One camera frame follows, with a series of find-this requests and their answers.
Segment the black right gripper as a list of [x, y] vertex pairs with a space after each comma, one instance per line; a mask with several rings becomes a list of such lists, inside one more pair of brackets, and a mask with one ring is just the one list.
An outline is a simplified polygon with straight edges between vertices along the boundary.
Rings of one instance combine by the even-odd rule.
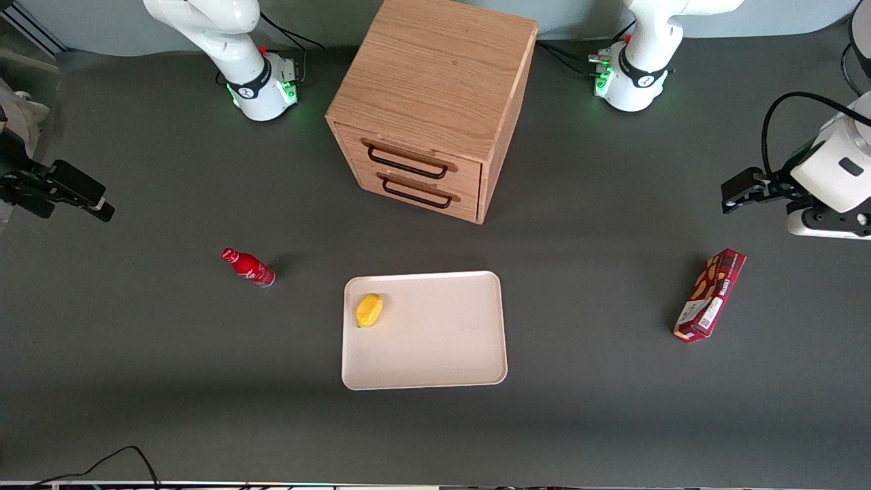
[[55, 210], [52, 198], [48, 197], [52, 174], [53, 185], [97, 220], [108, 223], [115, 213], [112, 205], [105, 203], [106, 187], [75, 165], [56, 159], [53, 165], [37, 162], [2, 162], [2, 201], [12, 207], [20, 207], [48, 219]]

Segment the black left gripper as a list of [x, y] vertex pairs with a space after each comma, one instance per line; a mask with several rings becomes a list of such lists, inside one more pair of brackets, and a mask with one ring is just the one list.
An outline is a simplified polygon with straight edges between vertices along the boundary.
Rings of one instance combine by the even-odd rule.
[[811, 205], [812, 195], [791, 174], [793, 165], [781, 169], [749, 167], [721, 185], [722, 213], [728, 215], [753, 203], [786, 199], [794, 205]]

